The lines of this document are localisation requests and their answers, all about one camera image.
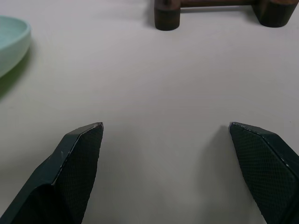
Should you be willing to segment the dark brown wooden stand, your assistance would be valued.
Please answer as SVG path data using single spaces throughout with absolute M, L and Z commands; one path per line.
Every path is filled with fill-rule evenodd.
M 154 0 L 155 27 L 170 31 L 179 27 L 181 8 L 226 7 L 251 5 L 263 26 L 279 28 L 285 26 L 299 0 Z

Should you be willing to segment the light green plate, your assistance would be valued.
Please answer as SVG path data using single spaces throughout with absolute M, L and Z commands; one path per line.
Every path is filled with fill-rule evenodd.
M 30 42 L 31 26 L 28 22 L 0 15 L 0 78 L 23 59 Z

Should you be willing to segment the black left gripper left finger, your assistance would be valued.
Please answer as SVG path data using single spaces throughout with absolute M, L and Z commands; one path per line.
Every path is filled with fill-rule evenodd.
M 25 182 L 0 224 L 82 224 L 103 132 L 97 122 L 67 133 Z

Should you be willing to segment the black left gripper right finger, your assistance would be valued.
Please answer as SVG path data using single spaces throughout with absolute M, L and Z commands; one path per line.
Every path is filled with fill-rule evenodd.
M 299 224 L 299 155 L 276 133 L 229 125 L 243 178 L 267 224 Z

